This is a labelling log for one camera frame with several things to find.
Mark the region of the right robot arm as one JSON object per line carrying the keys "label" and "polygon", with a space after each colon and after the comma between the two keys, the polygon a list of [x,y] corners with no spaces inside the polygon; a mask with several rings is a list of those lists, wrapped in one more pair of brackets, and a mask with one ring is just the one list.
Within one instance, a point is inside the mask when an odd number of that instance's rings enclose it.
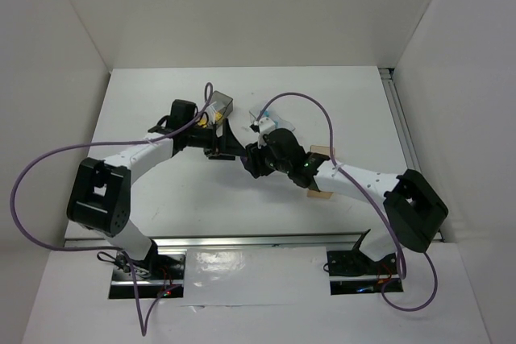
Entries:
{"label": "right robot arm", "polygon": [[373,172],[339,164],[305,151],[294,134],[276,129],[245,147],[243,165],[255,178],[281,172],[303,189],[335,193],[369,203],[395,247],[427,252],[448,216],[448,208],[427,179],[414,169],[402,174]]}

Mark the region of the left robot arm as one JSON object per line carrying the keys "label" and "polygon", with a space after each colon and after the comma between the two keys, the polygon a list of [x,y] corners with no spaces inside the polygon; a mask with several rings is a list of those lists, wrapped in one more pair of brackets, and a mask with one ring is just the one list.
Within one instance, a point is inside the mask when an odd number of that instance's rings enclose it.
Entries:
{"label": "left robot arm", "polygon": [[199,126],[193,102],[175,100],[170,114],[148,131],[141,144],[103,160],[86,158],[79,164],[66,209],[70,221],[101,235],[126,252],[145,271],[163,264],[156,242],[130,220],[131,186],[158,164],[187,147],[201,148],[210,160],[235,160],[245,149],[229,122]]}

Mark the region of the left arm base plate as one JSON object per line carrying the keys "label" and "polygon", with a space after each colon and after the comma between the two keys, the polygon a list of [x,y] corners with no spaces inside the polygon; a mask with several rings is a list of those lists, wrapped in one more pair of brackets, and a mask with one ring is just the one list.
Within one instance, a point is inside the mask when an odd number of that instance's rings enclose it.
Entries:
{"label": "left arm base plate", "polygon": [[[120,254],[108,262],[113,263],[108,298],[110,300],[133,300],[133,276],[124,257]],[[164,263],[157,269],[146,271],[135,267],[135,278],[139,297],[153,299],[162,295],[164,299],[178,299],[184,296],[185,252],[173,252],[164,256]]]}

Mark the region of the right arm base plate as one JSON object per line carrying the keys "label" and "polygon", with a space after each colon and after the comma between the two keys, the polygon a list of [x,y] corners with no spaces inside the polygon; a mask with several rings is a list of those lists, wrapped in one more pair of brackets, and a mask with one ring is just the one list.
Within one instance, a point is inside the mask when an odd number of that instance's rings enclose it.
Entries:
{"label": "right arm base plate", "polygon": [[327,251],[322,269],[329,275],[332,296],[403,292],[396,267],[396,255],[374,262],[358,250]]}

